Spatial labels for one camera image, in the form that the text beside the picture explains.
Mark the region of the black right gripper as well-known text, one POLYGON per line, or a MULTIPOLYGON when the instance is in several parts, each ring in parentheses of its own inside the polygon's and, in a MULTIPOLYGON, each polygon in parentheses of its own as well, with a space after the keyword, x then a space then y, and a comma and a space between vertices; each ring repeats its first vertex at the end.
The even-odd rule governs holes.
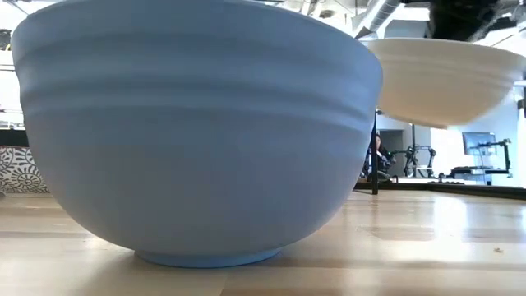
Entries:
POLYGON ((432 0, 428 39, 476 41, 488 33, 503 8, 500 0, 432 0))

